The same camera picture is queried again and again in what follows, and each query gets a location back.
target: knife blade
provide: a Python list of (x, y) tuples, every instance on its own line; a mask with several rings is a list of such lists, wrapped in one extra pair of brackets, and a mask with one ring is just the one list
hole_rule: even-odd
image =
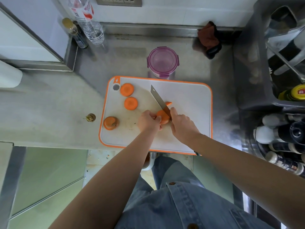
[(170, 121), (172, 121), (171, 115), (170, 115), (170, 109), (167, 107), (166, 103), (162, 100), (162, 98), (159, 96), (155, 88), (151, 85), (150, 87), (150, 93), (153, 95), (155, 100), (158, 102), (160, 107), (163, 111), (170, 117)]

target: shirt button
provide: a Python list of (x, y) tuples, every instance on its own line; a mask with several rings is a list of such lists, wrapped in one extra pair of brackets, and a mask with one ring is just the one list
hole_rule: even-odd
[(196, 223), (190, 223), (187, 229), (198, 229), (198, 225)]

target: carrot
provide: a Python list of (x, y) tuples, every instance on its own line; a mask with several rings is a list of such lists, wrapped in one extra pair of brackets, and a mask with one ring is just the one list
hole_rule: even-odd
[(126, 83), (121, 86), (120, 93), (122, 94), (122, 96), (128, 97), (132, 95), (134, 90), (135, 88), (133, 87), (132, 84)]
[(135, 110), (138, 106), (138, 101), (136, 98), (134, 97), (128, 97), (126, 98), (126, 100), (124, 101), (124, 107), (127, 110)]
[(170, 117), (163, 110), (158, 111), (156, 115), (161, 116), (161, 125), (167, 124), (170, 121)]
[(119, 123), (119, 119), (116, 117), (106, 117), (103, 125), (107, 130), (114, 130), (117, 126), (119, 126)]

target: white cutting board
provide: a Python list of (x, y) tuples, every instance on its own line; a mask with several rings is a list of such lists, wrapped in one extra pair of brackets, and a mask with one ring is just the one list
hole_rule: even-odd
[[(126, 97), (121, 95), (120, 90), (114, 90), (114, 86), (118, 88), (118, 85), (121, 86), (125, 83), (131, 83), (135, 87), (131, 96), (138, 100), (139, 105), (134, 111), (124, 108)], [(140, 133), (137, 123), (141, 113), (147, 109), (155, 113), (161, 110), (150, 93), (151, 85), (165, 102), (173, 103), (169, 108), (175, 107), (178, 114), (189, 116), (202, 134), (212, 137), (212, 91), (208, 85), (115, 76), (109, 80), (107, 86), (99, 131), (99, 139), (102, 144), (109, 147), (125, 148)], [(119, 127), (111, 131), (103, 127), (104, 119), (109, 116), (117, 117), (120, 121)], [(173, 136), (170, 124), (163, 125), (163, 130), (157, 133), (150, 150), (195, 155), (193, 150)]]

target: orange cutting board rim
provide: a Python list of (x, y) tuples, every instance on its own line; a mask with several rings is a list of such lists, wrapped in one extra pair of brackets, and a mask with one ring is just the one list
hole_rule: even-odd
[[(205, 83), (199, 83), (199, 82), (189, 82), (189, 81), (180, 81), (180, 80), (163, 80), (163, 79), (152, 79), (152, 78), (142, 78), (142, 77), (132, 77), (132, 76), (113, 76), (107, 84), (107, 89), (106, 89), (106, 95), (105, 95), (105, 100), (104, 100), (104, 106), (103, 106), (103, 113), (102, 113), (102, 118), (101, 118), (101, 123), (100, 123), (100, 127), (99, 127), (99, 131), (98, 131), (98, 139), (99, 141), (107, 147), (112, 147), (112, 148), (126, 148), (125, 146), (115, 146), (115, 145), (108, 145), (105, 144), (102, 140), (101, 140), (101, 130), (103, 127), (103, 119), (104, 119), (104, 112), (105, 112), (105, 106), (106, 106), (106, 100), (107, 100), (107, 95), (108, 95), (108, 89), (109, 89), (109, 84), (111, 80), (120, 80), (121, 77), (124, 78), (132, 78), (132, 79), (146, 79), (146, 80), (156, 80), (156, 81), (161, 81), (161, 82), (177, 82), (177, 83), (188, 83), (188, 84), (200, 84), (200, 85), (204, 85), (207, 86), (209, 88), (209, 90), (211, 91), (211, 138), (213, 138), (213, 92), (212, 89), (210, 88), (209, 85), (205, 84)], [(176, 154), (187, 154), (187, 155), (195, 155), (195, 154), (190, 154), (190, 153), (182, 153), (182, 152), (169, 152), (166, 150), (156, 150), (156, 149), (150, 149), (150, 151), (156, 151), (156, 152), (164, 152), (164, 153), (176, 153)]]

